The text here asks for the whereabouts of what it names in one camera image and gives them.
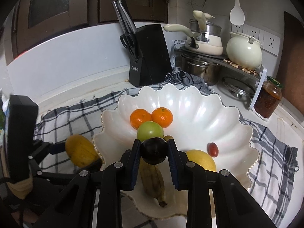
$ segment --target checkered cloth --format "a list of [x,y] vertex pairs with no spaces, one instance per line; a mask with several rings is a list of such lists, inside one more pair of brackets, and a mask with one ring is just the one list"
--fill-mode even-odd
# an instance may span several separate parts
[[[202,95],[213,93],[203,79],[182,71],[167,76],[166,82],[151,87],[159,90],[168,82],[175,84],[180,90],[184,90],[188,86],[196,86]],[[140,88],[137,87],[111,92],[84,103],[52,110],[37,125],[35,138],[55,143],[65,141],[70,135],[81,134],[91,139],[94,134],[102,130],[100,119],[102,111],[115,109],[122,94],[136,96],[139,90]],[[275,225],[279,226],[291,199],[295,169],[298,165],[296,161],[298,149],[278,141],[268,128],[258,123],[244,119],[242,116],[240,116],[240,121],[252,126],[251,146],[260,152],[258,163],[249,171],[249,177],[253,183],[249,192]],[[43,171],[48,172],[75,173],[77,171],[77,167],[69,160],[66,152],[48,155],[40,166]],[[128,198],[122,198],[122,217],[124,228],[185,228],[186,224],[183,217],[175,217],[166,221],[147,220],[136,211]]]

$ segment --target wooden trivet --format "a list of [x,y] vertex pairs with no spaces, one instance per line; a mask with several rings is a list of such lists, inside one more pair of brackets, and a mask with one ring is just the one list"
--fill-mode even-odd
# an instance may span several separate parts
[[226,62],[227,64],[230,64],[232,67],[240,69],[240,70],[242,70],[242,71],[244,71],[244,72],[246,72],[248,74],[253,74],[255,76],[259,76],[259,73],[257,71],[246,69],[246,68],[244,68],[244,67],[242,67],[242,66],[240,66],[238,64],[235,64],[232,61],[226,60],[226,59],[224,59],[223,61]]

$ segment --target silver bolt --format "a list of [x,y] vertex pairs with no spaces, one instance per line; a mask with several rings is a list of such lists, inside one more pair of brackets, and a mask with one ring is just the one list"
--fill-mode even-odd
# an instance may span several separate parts
[[122,167],[123,166],[123,163],[121,163],[121,162],[116,162],[115,164],[114,164],[114,167],[115,168],[120,168],[120,167]]
[[186,166],[189,167],[189,168],[193,168],[193,167],[195,166],[195,163],[192,162],[192,161],[188,161],[188,162],[186,163]]
[[223,176],[229,176],[229,174],[230,174],[230,172],[228,171],[228,170],[222,170],[221,171],[221,174],[223,175]]
[[82,170],[81,172],[79,172],[79,175],[81,176],[81,177],[85,177],[85,176],[87,176],[89,174],[89,172],[87,171],[87,170]]

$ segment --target scalloped fruit bowl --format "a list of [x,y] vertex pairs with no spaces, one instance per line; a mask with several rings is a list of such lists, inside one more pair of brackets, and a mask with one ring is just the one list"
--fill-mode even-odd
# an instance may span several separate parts
[[[217,94],[203,96],[196,87],[178,90],[166,84],[161,90],[143,87],[135,97],[122,95],[115,110],[102,113],[103,131],[93,141],[103,157],[103,169],[120,160],[121,155],[132,148],[137,131],[130,125],[130,115],[135,109],[152,112],[166,107],[173,114],[172,124],[164,129],[165,135],[173,136],[177,149],[207,151],[207,144],[215,142],[219,154],[214,161],[216,170],[229,170],[245,187],[251,186],[248,170],[257,161],[259,153],[250,147],[253,130],[239,121],[236,107],[225,107]],[[164,199],[168,205],[158,205],[156,199],[148,196],[141,182],[140,174],[133,191],[123,191],[137,210],[150,219],[166,219],[176,215],[187,215],[188,191],[175,190],[168,159],[158,165],[165,182]]]

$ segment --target white pan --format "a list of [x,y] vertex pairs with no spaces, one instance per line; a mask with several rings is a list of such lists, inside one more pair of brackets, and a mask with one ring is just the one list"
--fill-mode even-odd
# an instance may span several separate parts
[[164,25],[164,30],[166,32],[183,32],[185,33],[188,38],[185,42],[185,47],[189,50],[192,51],[196,51],[199,53],[203,53],[203,54],[208,54],[208,55],[222,55],[223,53],[223,47],[222,46],[222,42],[218,41],[218,37],[210,37],[210,41],[208,43],[203,42],[203,41],[198,41],[194,39],[194,35],[192,33],[192,31],[190,30],[190,28],[185,27],[183,25],[180,24],[167,24]]

